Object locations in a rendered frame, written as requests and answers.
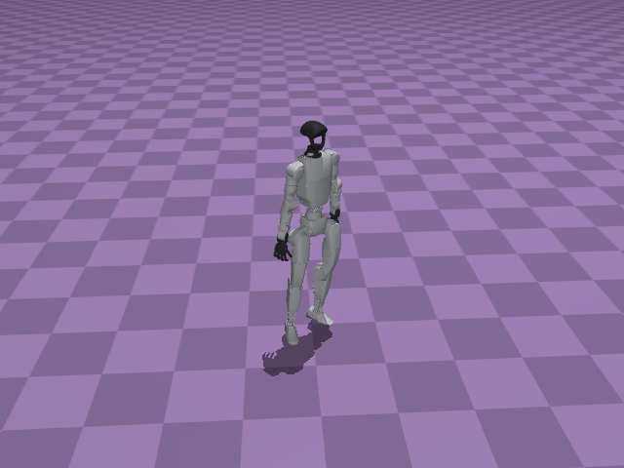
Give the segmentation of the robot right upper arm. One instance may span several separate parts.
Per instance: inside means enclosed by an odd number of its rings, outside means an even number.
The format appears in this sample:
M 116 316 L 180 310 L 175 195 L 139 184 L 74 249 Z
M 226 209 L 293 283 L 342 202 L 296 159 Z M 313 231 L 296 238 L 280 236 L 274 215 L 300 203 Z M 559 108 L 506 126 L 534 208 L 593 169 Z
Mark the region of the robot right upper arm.
M 290 203 L 289 211 L 295 211 L 298 207 L 298 202 L 297 199 L 294 198 L 294 194 L 297 190 L 298 181 L 302 178 L 304 174 L 304 166 L 304 163 L 296 161 L 289 164 L 286 168 L 284 200 L 288 200 Z

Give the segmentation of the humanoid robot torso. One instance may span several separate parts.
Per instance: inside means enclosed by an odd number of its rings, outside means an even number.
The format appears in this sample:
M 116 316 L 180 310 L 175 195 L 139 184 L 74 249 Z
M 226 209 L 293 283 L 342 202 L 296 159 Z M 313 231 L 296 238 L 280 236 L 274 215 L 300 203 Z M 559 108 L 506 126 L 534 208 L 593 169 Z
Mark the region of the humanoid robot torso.
M 300 226 L 307 227 L 309 237 L 315 237 L 327 228 L 327 217 L 322 210 L 330 197 L 332 188 L 332 156 L 321 149 L 319 158 L 310 158 L 313 153 L 299 155 L 295 161 L 304 163 L 304 174 L 298 181 L 296 196 L 305 207 L 306 214 L 300 217 Z

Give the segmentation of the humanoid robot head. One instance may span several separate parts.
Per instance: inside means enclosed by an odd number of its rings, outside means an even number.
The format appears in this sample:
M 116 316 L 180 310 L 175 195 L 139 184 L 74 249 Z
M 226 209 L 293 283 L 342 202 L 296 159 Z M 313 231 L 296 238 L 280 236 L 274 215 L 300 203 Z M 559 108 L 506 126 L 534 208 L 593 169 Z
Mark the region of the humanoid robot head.
M 306 123 L 304 123 L 300 129 L 300 132 L 304 135 L 307 136 L 310 140 L 310 145 L 308 145 L 307 150 L 303 153 L 305 156 L 308 153 L 313 153 L 313 156 L 307 156 L 310 158 L 319 158 L 322 156 L 322 153 L 319 151 L 324 147 L 325 145 L 325 139 L 326 139 L 326 132 L 327 132 L 327 128 L 320 122 L 317 121 L 308 121 Z M 322 136 L 322 142 L 321 144 L 318 143 L 314 143 L 314 138 L 316 137 L 320 137 Z M 301 155 L 302 156 L 302 155 Z

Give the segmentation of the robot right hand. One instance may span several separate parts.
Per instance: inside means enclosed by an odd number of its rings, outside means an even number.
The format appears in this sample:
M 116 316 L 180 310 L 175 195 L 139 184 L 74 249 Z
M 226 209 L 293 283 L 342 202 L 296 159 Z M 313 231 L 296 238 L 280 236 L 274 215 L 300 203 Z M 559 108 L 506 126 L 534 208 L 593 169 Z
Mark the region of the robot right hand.
M 285 236 L 285 241 L 278 239 L 277 237 L 277 244 L 275 246 L 275 251 L 274 251 L 274 256 L 278 259 L 281 259 L 282 261 L 288 261 L 286 253 L 288 253 L 288 255 L 290 257 L 293 257 L 290 252 L 288 251 L 288 246 L 287 246 L 287 242 L 288 242 L 288 238 L 289 238 L 289 233 L 286 234 Z M 284 255 L 284 258 L 283 258 Z

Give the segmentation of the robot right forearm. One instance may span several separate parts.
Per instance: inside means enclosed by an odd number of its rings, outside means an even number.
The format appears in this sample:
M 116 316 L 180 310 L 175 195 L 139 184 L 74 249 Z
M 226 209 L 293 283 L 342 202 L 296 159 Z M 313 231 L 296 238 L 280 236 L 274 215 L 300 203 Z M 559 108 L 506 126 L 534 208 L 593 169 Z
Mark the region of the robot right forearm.
M 281 207 L 281 211 L 280 211 L 280 224 L 278 226 L 278 239 L 285 241 L 285 236 L 287 233 L 289 233 L 289 230 L 291 228 L 290 224 L 291 224 L 291 219 L 293 217 L 293 213 L 291 211 L 289 211 L 290 208 L 290 203 L 288 200 L 284 200 L 282 207 Z

